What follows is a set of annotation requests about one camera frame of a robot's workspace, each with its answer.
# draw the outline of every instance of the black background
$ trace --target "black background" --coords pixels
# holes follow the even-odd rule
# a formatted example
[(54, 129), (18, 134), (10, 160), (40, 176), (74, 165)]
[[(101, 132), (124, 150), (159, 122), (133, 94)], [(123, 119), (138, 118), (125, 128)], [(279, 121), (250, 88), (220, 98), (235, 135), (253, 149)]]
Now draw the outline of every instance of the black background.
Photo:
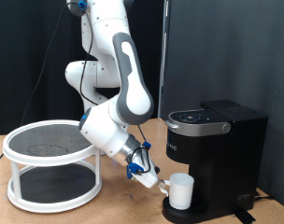
[[(0, 2), (0, 132), (20, 126), (22, 112), (38, 79), (45, 51), (64, 0)], [(163, 31), (163, 0), (135, 0), (128, 15), (146, 85), (159, 102)], [(29, 106), (24, 124), (46, 119), (79, 120), (83, 104), (64, 77), (67, 65), (84, 60), (80, 18), (65, 10), (50, 48), (45, 73)], [(101, 90), (112, 96), (118, 90)]]

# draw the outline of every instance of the dark wall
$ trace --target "dark wall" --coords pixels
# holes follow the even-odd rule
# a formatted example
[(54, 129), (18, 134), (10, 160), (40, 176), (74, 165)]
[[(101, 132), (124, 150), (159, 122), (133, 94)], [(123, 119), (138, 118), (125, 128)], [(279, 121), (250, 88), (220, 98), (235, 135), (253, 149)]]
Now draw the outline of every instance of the dark wall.
[(284, 0), (173, 0), (163, 119), (232, 100), (269, 116), (259, 187), (284, 204)]
[[(6, 5), (0, 2), (1, 134), (20, 126), (22, 112), (36, 84), (45, 51), (65, 3), (65, 0), (9, 0)], [(157, 108), (163, 0), (135, 0), (129, 20), (142, 72)], [(85, 57), (80, 18), (72, 16), (67, 9), (24, 124), (45, 119), (80, 119), (83, 105), (78, 93), (67, 84), (64, 70), (70, 62)], [(117, 92), (102, 90), (107, 96)]]

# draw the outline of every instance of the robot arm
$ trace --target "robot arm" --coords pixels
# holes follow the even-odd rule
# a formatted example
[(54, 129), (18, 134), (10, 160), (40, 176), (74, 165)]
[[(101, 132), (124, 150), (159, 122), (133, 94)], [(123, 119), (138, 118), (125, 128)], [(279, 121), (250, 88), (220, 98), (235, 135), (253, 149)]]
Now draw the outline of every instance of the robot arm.
[[(98, 59), (101, 71), (105, 68), (107, 77), (111, 77), (102, 86), (96, 81), (94, 87), (106, 87), (106, 83), (110, 86), (111, 80), (117, 78), (121, 91), (112, 99), (89, 108), (80, 121), (80, 132), (108, 157), (122, 166), (128, 165), (129, 178), (135, 177), (147, 188), (152, 188), (159, 180), (148, 153), (149, 146), (141, 146), (126, 131), (128, 125), (144, 123), (153, 113), (153, 100), (142, 77), (126, 8), (123, 0), (88, 0), (86, 12), (93, 33), (90, 54)], [(84, 37), (85, 48), (89, 38)], [(102, 79), (101, 73), (96, 74), (98, 79)]]

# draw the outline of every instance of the coffee maker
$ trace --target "coffee maker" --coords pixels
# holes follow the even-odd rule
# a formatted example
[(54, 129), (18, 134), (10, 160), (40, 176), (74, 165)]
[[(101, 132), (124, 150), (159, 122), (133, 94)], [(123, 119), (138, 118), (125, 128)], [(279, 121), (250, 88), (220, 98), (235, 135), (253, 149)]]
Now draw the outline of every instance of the coffee maker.
[(254, 204), (268, 117), (232, 101), (201, 107), (171, 113), (165, 122), (167, 156), (189, 164), (195, 181), (190, 208), (177, 210), (163, 200), (163, 215), (174, 223), (241, 217)]

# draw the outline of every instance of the robot cable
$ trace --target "robot cable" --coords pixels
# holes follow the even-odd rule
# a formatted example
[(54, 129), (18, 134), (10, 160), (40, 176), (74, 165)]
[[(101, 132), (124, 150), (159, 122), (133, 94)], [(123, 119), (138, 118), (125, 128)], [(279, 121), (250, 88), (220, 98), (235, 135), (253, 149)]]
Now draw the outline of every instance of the robot cable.
[[(81, 10), (85, 11), (87, 20), (88, 20), (89, 25), (90, 25), (90, 28), (91, 28), (91, 30), (92, 30), (92, 22), (90, 21), (90, 18), (89, 18), (89, 16), (88, 16), (88, 13), (87, 13), (86, 9), (85, 9), (85, 8), (82, 8)], [(97, 103), (95, 103), (95, 102), (93, 102), (92, 100), (88, 99), (88, 98), (83, 94), (83, 91), (82, 91), (82, 84), (83, 84), (83, 79), (84, 79), (84, 75), (85, 75), (86, 64), (87, 64), (87, 61), (88, 61), (90, 52), (91, 52), (91, 50), (92, 50), (92, 42), (91, 42), (91, 44), (90, 44), (89, 50), (88, 50), (87, 55), (86, 55), (85, 64), (84, 64), (83, 72), (82, 72), (82, 77), (81, 77), (81, 79), (80, 79), (79, 91), (80, 91), (81, 96), (82, 96), (83, 98), (85, 98), (87, 101), (89, 101), (90, 103), (93, 103), (94, 105), (98, 105)]]
[(64, 7), (63, 7), (62, 10), (61, 10), (60, 17), (59, 17), (59, 20), (58, 20), (58, 23), (57, 23), (55, 32), (54, 32), (54, 34), (53, 34), (53, 36), (52, 36), (52, 38), (51, 38), (51, 40), (50, 40), (50, 43), (49, 43), (49, 45), (48, 45), (47, 51), (46, 51), (45, 56), (44, 56), (42, 69), (41, 69), (40, 75), (39, 75), (39, 77), (38, 77), (37, 83), (35, 84), (35, 87), (34, 87), (32, 93), (31, 93), (30, 98), (29, 98), (29, 100), (28, 100), (28, 102), (27, 102), (27, 105), (26, 105), (26, 107), (25, 107), (25, 109), (24, 109), (24, 111), (23, 111), (23, 115), (22, 115), (22, 118), (21, 118), (20, 127), (21, 127), (22, 124), (24, 123), (24, 118), (25, 118), (25, 115), (26, 115), (26, 113), (27, 113), (29, 104), (31, 103), (32, 98), (33, 98), (33, 96), (34, 96), (34, 94), (35, 94), (35, 92), (36, 92), (36, 89), (37, 89), (37, 87), (38, 87), (38, 84), (40, 83), (40, 80), (41, 80), (41, 78), (42, 78), (42, 75), (43, 75), (43, 72), (44, 72), (45, 66), (46, 66), (47, 56), (48, 56), (49, 51), (50, 51), (50, 45), (51, 45), (52, 41), (54, 40), (55, 36), (57, 35), (57, 31), (58, 31), (58, 28), (59, 28), (59, 26), (60, 26), (60, 23), (61, 23), (61, 19), (62, 19), (64, 10), (65, 10), (66, 7), (67, 7), (68, 5), (70, 5), (70, 4), (77, 4), (77, 3), (76, 3), (76, 2), (67, 3), (67, 4), (64, 5)]

